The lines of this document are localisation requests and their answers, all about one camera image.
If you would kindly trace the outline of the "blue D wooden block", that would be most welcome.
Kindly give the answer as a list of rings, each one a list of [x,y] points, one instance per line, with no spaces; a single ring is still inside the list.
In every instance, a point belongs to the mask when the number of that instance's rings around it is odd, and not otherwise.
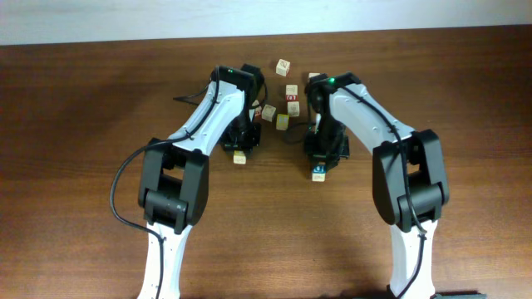
[[[324,182],[326,179],[326,166],[324,164],[316,165],[312,170],[312,181],[313,182]]]

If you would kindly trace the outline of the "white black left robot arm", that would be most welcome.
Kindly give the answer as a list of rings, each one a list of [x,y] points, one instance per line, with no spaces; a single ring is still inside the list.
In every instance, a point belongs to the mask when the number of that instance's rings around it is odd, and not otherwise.
[[[151,230],[141,298],[180,296],[187,238],[209,197],[209,156],[216,145],[244,154],[259,145],[261,125],[254,122],[253,103],[265,88],[256,66],[220,66],[210,75],[204,99],[170,143],[150,141],[139,191]]]

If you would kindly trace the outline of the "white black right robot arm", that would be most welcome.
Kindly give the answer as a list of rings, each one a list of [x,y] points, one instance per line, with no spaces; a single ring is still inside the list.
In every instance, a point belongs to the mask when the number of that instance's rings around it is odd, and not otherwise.
[[[432,243],[450,197],[439,137],[393,117],[351,72],[312,76],[305,94],[317,117],[304,137],[314,178],[349,156],[348,132],[372,156],[373,203],[392,237],[388,296],[435,297]]]

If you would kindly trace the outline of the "yellow O wooden block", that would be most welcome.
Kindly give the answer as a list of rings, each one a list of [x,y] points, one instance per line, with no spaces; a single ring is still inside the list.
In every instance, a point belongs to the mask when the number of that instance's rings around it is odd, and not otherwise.
[[[246,164],[246,154],[241,150],[235,150],[233,155],[233,161],[235,164]]]

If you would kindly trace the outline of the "yellow blue wooden block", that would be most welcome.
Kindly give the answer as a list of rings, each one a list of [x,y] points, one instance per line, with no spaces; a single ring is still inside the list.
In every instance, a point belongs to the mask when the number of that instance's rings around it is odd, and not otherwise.
[[[276,119],[277,130],[287,130],[289,125],[289,115],[278,114]]]

